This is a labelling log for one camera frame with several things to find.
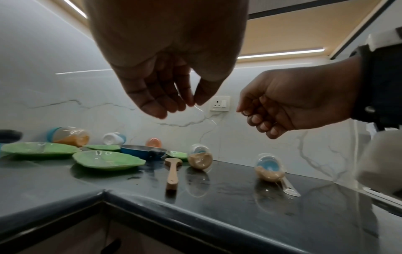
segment blue bowl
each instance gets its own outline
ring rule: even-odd
[[[122,145],[120,152],[149,161],[161,159],[167,150],[150,146]]]

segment wooden spoon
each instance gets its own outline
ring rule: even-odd
[[[181,159],[165,159],[165,165],[170,166],[169,175],[167,176],[166,190],[177,190],[177,185],[179,184],[179,179],[177,178],[177,166],[181,166],[182,164],[183,162]]]

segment black granite countertop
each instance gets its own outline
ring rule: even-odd
[[[200,172],[184,164],[172,195],[165,192],[167,175],[163,162],[100,172],[72,159],[3,157],[0,247],[47,220],[105,203],[118,210],[118,217],[125,213],[162,225],[221,252],[402,252],[400,241],[381,235],[373,212],[378,202],[329,181],[288,175],[301,193],[297,198],[258,180],[251,167],[214,162]],[[395,208],[389,219],[402,222],[400,214]]]

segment green plate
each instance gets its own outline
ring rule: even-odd
[[[119,151],[120,147],[117,145],[84,145],[91,150],[101,150],[101,151]]]
[[[172,158],[177,158],[177,159],[187,159],[187,154],[186,153],[182,153],[182,152],[176,152],[176,151],[167,151],[166,154],[169,157]]]
[[[10,154],[21,155],[62,155],[75,154],[81,149],[75,146],[69,146],[56,143],[39,143],[39,142],[21,142],[5,144],[1,147],[1,151]]]
[[[135,166],[142,166],[146,162],[129,154],[111,151],[83,151],[74,154],[72,157],[84,167],[105,171],[125,170]]]

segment switch plate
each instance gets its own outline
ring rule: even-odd
[[[209,102],[209,111],[229,111],[230,96],[214,96]]]

